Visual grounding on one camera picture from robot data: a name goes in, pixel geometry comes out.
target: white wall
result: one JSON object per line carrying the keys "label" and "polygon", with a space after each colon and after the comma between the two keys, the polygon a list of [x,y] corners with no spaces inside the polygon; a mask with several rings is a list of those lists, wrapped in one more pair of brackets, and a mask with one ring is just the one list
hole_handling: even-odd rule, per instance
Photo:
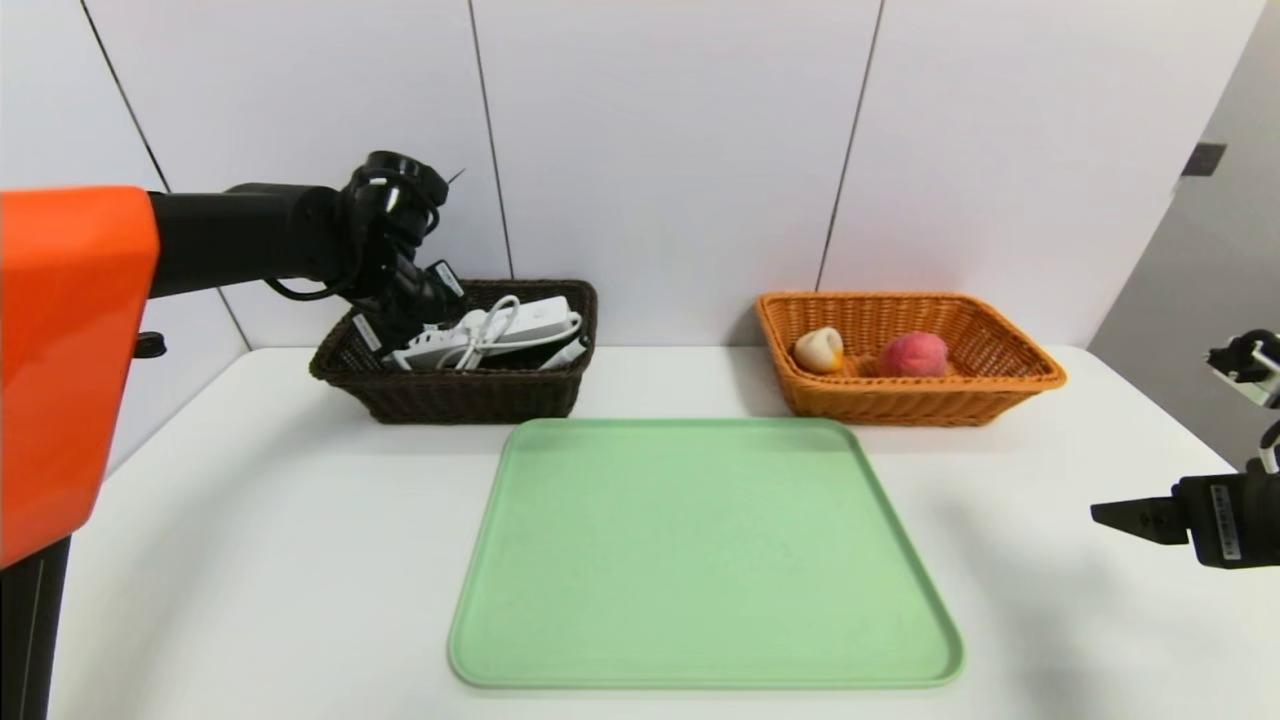
{"label": "white wall", "polygon": [[1249,404],[1204,352],[1280,332],[1280,3],[1270,3],[1204,137],[1213,177],[1187,178],[1089,350],[1230,462],[1277,414]]}
{"label": "white wall", "polygon": [[[0,188],[163,190],[79,3],[3,0],[0,73]],[[110,468],[246,350],[216,291],[150,301],[142,328],[169,352],[131,366]]]}
{"label": "white wall", "polygon": [[822,290],[970,292],[1088,343],[1261,6],[888,0]]}
{"label": "white wall", "polygon": [[[88,1],[174,190],[466,168],[420,260],[589,279],[607,343],[751,341],[824,249],[823,290],[973,292],[1087,343],[1262,6],[887,0],[868,72],[877,0]],[[253,346],[344,309],[227,295]]]}
{"label": "white wall", "polygon": [[605,345],[759,337],[813,290],[877,0],[475,0],[516,277]]}
{"label": "white wall", "polygon": [[[509,277],[465,0],[91,0],[102,44],[174,192],[342,187],[371,150],[466,169],[419,254]],[[224,290],[250,345],[316,345],[348,307],[264,283]]]}

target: label sticker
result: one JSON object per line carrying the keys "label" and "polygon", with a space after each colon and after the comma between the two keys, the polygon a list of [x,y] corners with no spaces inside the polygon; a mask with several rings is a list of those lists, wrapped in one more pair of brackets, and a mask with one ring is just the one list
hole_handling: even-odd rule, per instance
{"label": "label sticker", "polygon": [[462,286],[458,283],[458,278],[453,275],[453,269],[449,268],[448,263],[440,260],[434,265],[434,268],[435,268],[435,274],[440,277],[440,281],[444,282],[444,284],[449,286],[449,290],[452,290],[454,295],[457,295],[458,297],[466,295],[465,292],[462,292]]}
{"label": "label sticker", "polygon": [[1240,559],[1240,536],[1235,533],[1235,515],[1231,514],[1231,493],[1226,486],[1210,486],[1213,496],[1213,516],[1217,519],[1217,537],[1222,538],[1222,559]]}
{"label": "label sticker", "polygon": [[369,324],[364,314],[356,315],[351,322],[360,331],[360,337],[365,338],[365,346],[369,347],[370,352],[381,350],[383,341],[378,340],[378,333],[374,332],[374,327]]}

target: orange wicker basket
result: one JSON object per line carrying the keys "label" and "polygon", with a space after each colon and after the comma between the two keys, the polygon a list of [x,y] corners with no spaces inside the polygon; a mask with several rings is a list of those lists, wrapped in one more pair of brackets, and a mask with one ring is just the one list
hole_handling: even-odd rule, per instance
{"label": "orange wicker basket", "polygon": [[[782,395],[796,415],[863,425],[984,425],[1014,405],[1066,383],[1066,373],[993,307],[931,292],[778,292],[755,305]],[[791,346],[822,327],[840,331],[845,364],[833,375],[801,370]],[[947,342],[943,378],[879,378],[895,337],[929,332]]]}

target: pink peach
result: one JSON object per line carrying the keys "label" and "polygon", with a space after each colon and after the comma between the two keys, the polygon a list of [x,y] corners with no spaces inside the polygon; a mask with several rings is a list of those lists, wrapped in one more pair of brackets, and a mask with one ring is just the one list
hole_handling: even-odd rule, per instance
{"label": "pink peach", "polygon": [[933,333],[897,336],[879,356],[886,378],[941,378],[947,374],[947,343]]}

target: orange robot body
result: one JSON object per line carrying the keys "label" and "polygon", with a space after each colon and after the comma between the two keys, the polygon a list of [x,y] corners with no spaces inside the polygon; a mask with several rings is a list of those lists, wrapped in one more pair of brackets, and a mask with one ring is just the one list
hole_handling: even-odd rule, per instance
{"label": "orange robot body", "polygon": [[88,519],[160,251],[147,193],[0,193],[0,568]]}

